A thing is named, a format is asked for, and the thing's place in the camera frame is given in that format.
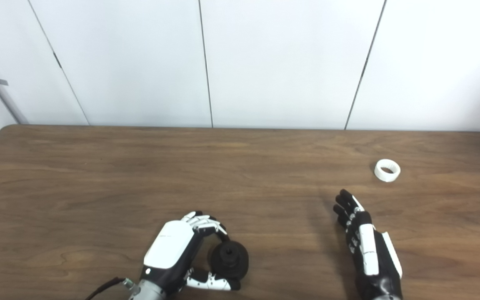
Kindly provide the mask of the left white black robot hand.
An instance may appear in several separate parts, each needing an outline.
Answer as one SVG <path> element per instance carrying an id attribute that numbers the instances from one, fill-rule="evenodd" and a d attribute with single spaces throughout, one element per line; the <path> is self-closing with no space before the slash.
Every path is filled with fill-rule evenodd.
<path id="1" fill-rule="evenodd" d="M 217 270 L 208 271 L 193 266 L 206 237 L 215 234 L 223 246 L 232 241 L 215 217 L 202 211 L 192 211 L 180 220 L 164 224 L 144 256 L 138 296 L 150 300 L 165 300 L 186 286 L 208 290 L 240 290 L 240 278 L 226 277 Z"/>

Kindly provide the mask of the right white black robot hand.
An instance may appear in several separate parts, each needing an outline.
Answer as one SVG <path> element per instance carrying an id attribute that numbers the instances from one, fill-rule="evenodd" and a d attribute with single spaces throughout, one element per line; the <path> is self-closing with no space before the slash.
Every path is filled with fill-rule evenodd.
<path id="1" fill-rule="evenodd" d="M 352 254 L 355 286 L 362 300 L 402 300 L 402 266 L 388 232 L 379 232 L 372 217 L 348 190 L 335 197 L 334 212 L 345 230 Z"/>

